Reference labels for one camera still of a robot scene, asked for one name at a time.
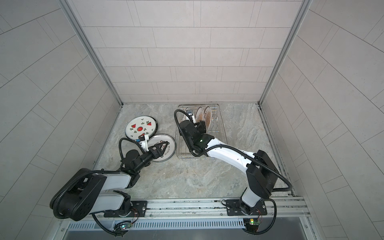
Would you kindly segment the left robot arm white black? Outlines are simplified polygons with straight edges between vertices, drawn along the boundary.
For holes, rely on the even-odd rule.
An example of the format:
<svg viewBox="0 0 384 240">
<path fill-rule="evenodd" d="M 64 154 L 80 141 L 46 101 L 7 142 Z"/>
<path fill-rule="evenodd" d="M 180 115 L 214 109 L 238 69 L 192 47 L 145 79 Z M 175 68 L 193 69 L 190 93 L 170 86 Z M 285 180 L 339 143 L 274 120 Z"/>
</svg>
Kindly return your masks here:
<svg viewBox="0 0 384 240">
<path fill-rule="evenodd" d="M 120 154 L 121 165 L 116 171 L 80 169 L 52 198 L 50 208 L 54 216 L 74 221 L 101 212 L 113 217 L 128 216 L 133 205 L 131 196 L 123 189 L 132 188 L 140 171 L 163 157 L 168 145 L 168 141 L 162 141 L 147 147 L 142 154 L 137 150 Z"/>
</svg>

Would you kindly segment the white plate fruit pattern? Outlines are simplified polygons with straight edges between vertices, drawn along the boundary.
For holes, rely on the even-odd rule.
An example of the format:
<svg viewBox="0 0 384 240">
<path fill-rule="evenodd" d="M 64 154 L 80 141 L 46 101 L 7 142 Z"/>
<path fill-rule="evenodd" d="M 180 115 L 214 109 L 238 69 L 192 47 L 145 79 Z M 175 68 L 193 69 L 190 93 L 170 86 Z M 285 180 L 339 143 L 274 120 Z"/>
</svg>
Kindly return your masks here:
<svg viewBox="0 0 384 240">
<path fill-rule="evenodd" d="M 150 116 L 140 116 L 131 120 L 125 129 L 126 137 L 137 140 L 140 136 L 154 136 L 158 130 L 158 122 Z"/>
</svg>

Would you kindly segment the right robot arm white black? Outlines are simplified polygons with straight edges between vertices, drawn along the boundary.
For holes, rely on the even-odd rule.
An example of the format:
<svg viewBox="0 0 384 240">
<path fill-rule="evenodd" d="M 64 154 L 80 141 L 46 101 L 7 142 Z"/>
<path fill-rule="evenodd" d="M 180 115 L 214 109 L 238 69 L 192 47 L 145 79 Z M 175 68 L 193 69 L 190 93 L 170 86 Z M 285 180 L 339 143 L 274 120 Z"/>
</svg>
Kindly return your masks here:
<svg viewBox="0 0 384 240">
<path fill-rule="evenodd" d="M 226 145 L 205 132 L 205 124 L 189 120 L 176 122 L 189 152 L 194 157 L 207 156 L 219 159 L 242 171 L 248 180 L 248 188 L 242 193 L 238 208 L 250 215 L 262 200 L 270 198 L 273 192 L 289 192 L 293 186 L 279 173 L 268 154 L 262 150 L 256 153 L 239 150 Z"/>
</svg>

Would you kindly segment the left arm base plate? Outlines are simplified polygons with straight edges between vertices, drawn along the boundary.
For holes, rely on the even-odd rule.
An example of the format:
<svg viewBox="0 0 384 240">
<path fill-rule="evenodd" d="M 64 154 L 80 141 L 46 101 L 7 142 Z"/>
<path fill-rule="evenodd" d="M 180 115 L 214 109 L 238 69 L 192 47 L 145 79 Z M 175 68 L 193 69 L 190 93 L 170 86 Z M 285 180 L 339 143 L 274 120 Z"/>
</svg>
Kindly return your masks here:
<svg viewBox="0 0 384 240">
<path fill-rule="evenodd" d="M 117 210 L 104 212 L 105 218 L 137 218 L 144 217 L 147 210 L 147 201 L 125 201 Z"/>
</svg>

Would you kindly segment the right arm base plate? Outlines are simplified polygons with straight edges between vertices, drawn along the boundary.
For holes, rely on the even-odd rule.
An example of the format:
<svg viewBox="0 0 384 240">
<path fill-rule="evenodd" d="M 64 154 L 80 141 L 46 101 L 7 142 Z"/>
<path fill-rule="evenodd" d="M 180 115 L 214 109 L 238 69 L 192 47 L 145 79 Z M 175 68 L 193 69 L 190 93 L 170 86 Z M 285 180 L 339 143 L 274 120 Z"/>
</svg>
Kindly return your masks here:
<svg viewBox="0 0 384 240">
<path fill-rule="evenodd" d="M 222 200 L 228 216 L 266 216 L 268 214 L 264 200 L 259 200 L 254 207 L 249 207 L 241 199 Z"/>
</svg>

